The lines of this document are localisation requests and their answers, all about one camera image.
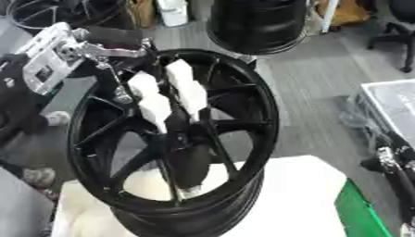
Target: black cylinder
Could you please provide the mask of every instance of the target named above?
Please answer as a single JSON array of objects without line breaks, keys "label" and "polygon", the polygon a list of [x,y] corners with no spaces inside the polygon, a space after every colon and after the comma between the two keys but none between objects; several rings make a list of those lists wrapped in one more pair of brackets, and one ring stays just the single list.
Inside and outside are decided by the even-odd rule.
[{"label": "black cylinder", "polygon": [[306,1],[216,0],[207,32],[216,44],[237,53],[279,53],[304,38]]}]

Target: white container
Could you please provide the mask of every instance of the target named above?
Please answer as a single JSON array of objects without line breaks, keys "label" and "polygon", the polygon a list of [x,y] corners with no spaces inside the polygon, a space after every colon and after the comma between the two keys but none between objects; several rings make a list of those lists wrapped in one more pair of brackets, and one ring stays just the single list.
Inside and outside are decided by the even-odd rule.
[{"label": "white container", "polygon": [[180,26],[189,21],[186,1],[157,0],[157,5],[166,26]]}]

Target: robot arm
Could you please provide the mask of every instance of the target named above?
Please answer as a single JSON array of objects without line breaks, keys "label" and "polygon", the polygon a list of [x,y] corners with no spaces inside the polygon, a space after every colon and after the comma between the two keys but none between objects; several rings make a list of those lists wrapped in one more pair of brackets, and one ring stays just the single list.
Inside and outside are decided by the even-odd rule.
[{"label": "robot arm", "polygon": [[135,58],[146,52],[137,32],[96,27],[72,31],[64,22],[44,29],[15,54],[0,58],[0,145],[19,131],[33,133],[42,127],[40,112],[82,63],[111,69],[110,57]]}]

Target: chair leg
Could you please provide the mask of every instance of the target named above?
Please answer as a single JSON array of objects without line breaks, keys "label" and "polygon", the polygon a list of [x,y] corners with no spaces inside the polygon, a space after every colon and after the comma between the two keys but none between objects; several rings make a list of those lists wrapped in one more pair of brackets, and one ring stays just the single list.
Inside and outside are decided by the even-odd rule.
[{"label": "chair leg", "polygon": [[394,30],[395,25],[396,25],[396,24],[394,24],[394,23],[392,23],[392,22],[388,22],[388,23],[386,24],[386,28],[384,29],[384,33],[385,33],[385,34],[391,33],[391,32]]},{"label": "chair leg", "polygon": [[405,60],[405,67],[401,70],[405,73],[412,71],[412,64],[413,64],[413,41],[411,38],[407,41],[408,51],[407,51],[407,59]]},{"label": "chair leg", "polygon": [[379,42],[405,42],[405,38],[402,35],[382,35],[373,37],[369,40],[368,49],[373,49],[374,46]]}]

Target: caster wheel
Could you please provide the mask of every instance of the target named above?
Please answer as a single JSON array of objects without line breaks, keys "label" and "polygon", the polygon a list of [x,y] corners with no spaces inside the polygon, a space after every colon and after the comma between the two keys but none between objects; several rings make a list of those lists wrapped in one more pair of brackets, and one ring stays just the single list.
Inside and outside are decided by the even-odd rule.
[{"label": "caster wheel", "polygon": [[329,31],[330,32],[340,32],[343,28],[341,26],[331,26]]},{"label": "caster wheel", "polygon": [[402,68],[402,69],[400,69],[402,72],[405,72],[405,73],[410,73],[411,71],[412,71],[412,67],[404,67],[404,68]]}]

